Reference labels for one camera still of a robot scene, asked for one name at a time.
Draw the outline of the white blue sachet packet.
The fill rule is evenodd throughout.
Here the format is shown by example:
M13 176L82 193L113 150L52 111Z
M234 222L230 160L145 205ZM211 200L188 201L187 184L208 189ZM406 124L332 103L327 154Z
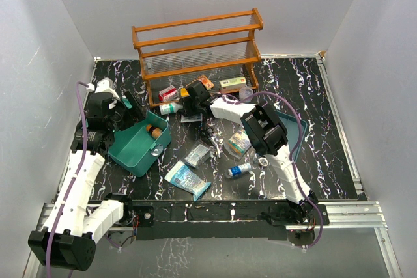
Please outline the white blue sachet packet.
M192 115L189 117L186 117L185 115L181 115L180 122L181 123L191 123L191 122L202 122L203 116L201 113L198 113L196 115Z

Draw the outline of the white green medicine bottle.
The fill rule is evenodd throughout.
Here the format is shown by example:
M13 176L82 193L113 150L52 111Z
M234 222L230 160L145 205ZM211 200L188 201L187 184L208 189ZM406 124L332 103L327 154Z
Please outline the white green medicine bottle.
M172 113L177 113L178 111L184 109L183 105L177 102L170 102L168 104L162 104L159 106L161 115L169 115Z

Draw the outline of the brown orange-capped syrup bottle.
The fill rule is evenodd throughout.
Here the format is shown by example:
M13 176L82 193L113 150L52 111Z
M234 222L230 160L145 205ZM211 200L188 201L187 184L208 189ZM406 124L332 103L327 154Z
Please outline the brown orange-capped syrup bottle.
M153 139L157 139L161 136L162 134L162 130L156 126L153 126L151 124L148 124L146 126L146 131L148 132L148 134L153 138Z

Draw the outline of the green medicine kit box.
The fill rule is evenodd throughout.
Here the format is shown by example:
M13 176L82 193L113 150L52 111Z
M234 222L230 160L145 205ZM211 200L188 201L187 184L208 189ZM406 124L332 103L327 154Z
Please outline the green medicine kit box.
M171 142L169 122L157 114L146 111L146 119L123 131L89 130L86 121L87 105L79 103L80 121L74 133L71 151L86 149L86 155L109 156L131 174L142 177ZM146 131L151 124L163 132L153 139Z

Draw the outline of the bagged white gauze pads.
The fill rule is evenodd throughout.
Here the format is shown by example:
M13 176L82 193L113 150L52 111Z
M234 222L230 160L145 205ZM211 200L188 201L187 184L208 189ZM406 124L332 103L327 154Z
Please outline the bagged white gauze pads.
M210 147L201 140L198 140L194 143L194 145L191 147L191 149L188 151L185 157L182 158L182 161L187 166L196 169L202 163L206 162L210 158L210 155Z

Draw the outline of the blue white mask packet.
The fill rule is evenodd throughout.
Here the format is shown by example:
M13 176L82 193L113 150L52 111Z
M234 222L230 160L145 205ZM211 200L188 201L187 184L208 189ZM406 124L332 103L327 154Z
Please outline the blue white mask packet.
M183 161L178 161L164 179L175 187L191 193L194 201L197 201L211 185L198 177Z

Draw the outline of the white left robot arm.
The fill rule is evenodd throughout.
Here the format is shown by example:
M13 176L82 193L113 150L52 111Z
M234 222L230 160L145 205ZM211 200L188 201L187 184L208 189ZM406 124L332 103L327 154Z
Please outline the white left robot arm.
M87 270L100 239L114 224L128 225L135 215L131 199L118 193L107 195L91 213L87 206L115 132L144 120L141 104L130 91L118 96L109 90L94 92L80 111L64 182L41 230L28 239L48 277L53 267Z

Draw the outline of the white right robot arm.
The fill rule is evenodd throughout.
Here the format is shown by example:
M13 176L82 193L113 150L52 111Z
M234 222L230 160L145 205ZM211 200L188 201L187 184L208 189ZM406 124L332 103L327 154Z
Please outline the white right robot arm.
M318 199L303 180L293 158L303 140L302 125L298 117L295 117L298 139L294 147L290 148L287 128L275 107L268 102L249 103L258 95L257 92L240 101L226 94L211 94L198 80L188 84L186 90L187 113L201 113L205 117L225 119L243 126L256 153L268 160L282 183L291 208L291 218L295 222L307 223L316 212L317 223L323 224Z

